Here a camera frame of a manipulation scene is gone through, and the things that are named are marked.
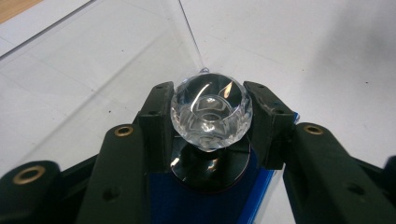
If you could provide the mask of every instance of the glass sphere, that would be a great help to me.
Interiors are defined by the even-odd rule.
[[[203,74],[184,80],[171,102],[171,120],[189,143],[210,152],[239,141],[253,116],[244,86],[232,77]]]

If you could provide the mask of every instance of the black holder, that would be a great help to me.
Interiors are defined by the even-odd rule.
[[[244,86],[254,114],[242,146],[229,150],[235,157],[227,151],[203,155],[175,136],[169,115],[173,83],[163,83],[152,89],[132,124],[107,132],[97,156],[61,173],[54,162],[34,161],[4,175],[0,223],[150,223],[151,175],[174,172],[197,182],[190,184],[196,190],[223,190],[195,194],[200,200],[227,195],[240,175],[198,172],[214,180],[207,185],[194,180],[194,171],[213,165],[224,174],[233,169],[230,161],[242,157],[240,170],[247,149],[250,158],[257,157],[257,168],[282,169],[286,163],[284,180],[297,223],[396,223],[396,157],[385,169],[356,160],[324,127],[294,125],[295,114],[263,85]],[[173,152],[192,163],[180,172],[172,166]],[[214,163],[223,157],[230,159]]]

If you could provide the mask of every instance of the white surface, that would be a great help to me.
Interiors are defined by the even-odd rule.
[[[87,2],[89,0],[44,0],[1,23],[0,56],[37,35]]]
[[[394,1],[182,2],[212,72],[266,85],[301,114],[301,121],[331,130],[354,157],[382,167],[388,156],[396,154]],[[168,53],[177,46],[161,42],[169,36],[157,38],[146,31],[151,26],[164,29],[155,22],[156,10],[152,2],[98,1],[50,32],[46,41],[32,43],[0,62],[2,174],[21,158],[61,158],[63,167],[81,161],[98,150],[113,122],[134,117],[149,87],[178,82],[188,66],[196,68],[196,63],[189,63],[188,52]],[[155,54],[136,56],[148,43],[154,45],[148,49],[155,49]],[[128,57],[122,56],[125,50],[131,50]],[[153,55],[148,67],[144,60]],[[122,95],[112,77],[128,81],[134,95]],[[81,111],[92,113],[92,119],[74,116]],[[97,123],[101,127],[92,129]],[[72,139],[77,141],[51,142],[53,136],[69,139],[56,131],[59,125],[74,128]],[[81,139],[87,133],[97,138],[94,144]],[[46,149],[56,144],[86,150]],[[257,223],[293,222],[283,182],[278,185]]]

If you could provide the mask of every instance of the clear glass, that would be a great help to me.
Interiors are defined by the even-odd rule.
[[[203,67],[179,1],[90,2],[0,59],[0,176],[96,155],[152,87]]]
[[[176,131],[207,152],[239,141],[248,131],[252,115],[245,87],[220,74],[188,78],[172,98],[171,119]]]

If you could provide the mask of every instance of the screw hole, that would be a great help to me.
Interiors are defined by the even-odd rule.
[[[323,130],[321,130],[319,127],[313,126],[313,125],[306,125],[304,127],[304,130],[306,132],[312,133],[312,134],[323,134]]]
[[[354,183],[345,183],[344,187],[347,190],[349,190],[350,192],[352,192],[354,194],[358,194],[360,196],[364,195],[366,193],[365,190],[361,186],[354,184]]]
[[[20,171],[12,181],[16,185],[28,184],[40,178],[45,172],[46,168],[41,165],[32,166]]]
[[[118,137],[123,137],[123,136],[127,136],[127,135],[131,134],[133,131],[134,131],[134,129],[132,127],[123,126],[123,127],[116,129],[114,134]]]
[[[120,197],[120,195],[121,195],[120,188],[112,187],[105,189],[105,191],[103,191],[102,197],[106,202],[110,203],[110,202],[114,202],[118,197]]]

